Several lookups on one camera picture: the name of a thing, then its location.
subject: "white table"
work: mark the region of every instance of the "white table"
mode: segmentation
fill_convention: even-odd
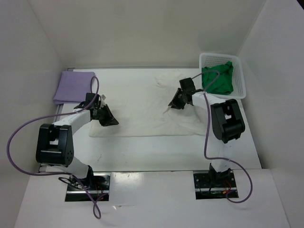
[[[198,69],[179,69],[185,76],[198,74]],[[138,86],[155,84],[154,77],[172,69],[78,69],[94,71],[102,85]],[[199,87],[200,80],[195,80]],[[62,113],[71,112],[76,104],[64,104]],[[245,112],[241,112],[246,125],[245,132],[237,140],[233,159],[246,169],[260,169],[260,161],[247,123]],[[185,171],[207,170],[209,161],[203,157],[204,136],[153,136],[153,137],[89,137],[90,123],[73,136],[75,156],[92,166],[94,171]]]
[[[243,199],[249,181],[234,174]],[[67,186],[57,177],[30,177],[15,228],[289,228],[271,172],[249,174],[252,196],[237,205],[195,200],[191,171],[112,173],[109,201],[98,203],[101,220],[91,202],[64,202]]]

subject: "white wall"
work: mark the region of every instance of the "white wall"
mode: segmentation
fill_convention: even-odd
[[[0,0],[0,221],[14,226],[29,177],[17,173],[6,156],[6,142],[22,123],[55,112],[52,97],[59,57],[26,0]],[[38,129],[32,124],[12,142],[18,165],[33,170]]]
[[[271,168],[292,228],[304,227],[304,10],[268,0],[239,54],[243,101],[264,167]]]
[[[198,67],[237,54],[265,0],[29,0],[66,67]]]

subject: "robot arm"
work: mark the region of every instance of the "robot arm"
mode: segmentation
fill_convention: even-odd
[[[191,78],[180,80],[180,88],[169,106],[174,109],[184,109],[186,104],[207,109],[202,89],[195,89]],[[245,130],[245,124],[236,100],[224,100],[207,94],[211,109],[212,131],[209,132],[209,141],[212,147],[207,151],[211,157],[225,157],[230,159],[233,154],[233,145]],[[210,172],[215,179],[223,178],[230,172],[229,161],[212,160]]]
[[[73,135],[91,120],[98,120],[102,126],[119,124],[105,104],[104,96],[98,95],[87,110],[77,113],[92,101],[94,95],[86,94],[85,101],[75,107],[76,114],[52,124],[41,125],[36,150],[37,162],[71,173],[82,179],[85,185],[92,182],[93,170],[74,156]]]

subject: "folded purple towel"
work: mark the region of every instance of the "folded purple towel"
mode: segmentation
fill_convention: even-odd
[[[91,79],[94,72],[63,71],[54,96],[54,103],[74,103],[85,101],[86,93],[91,92]]]

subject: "folded towel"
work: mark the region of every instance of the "folded towel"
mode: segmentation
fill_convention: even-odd
[[[86,93],[91,92],[91,79],[94,72],[63,71],[54,96],[54,103],[77,103],[85,101]]]

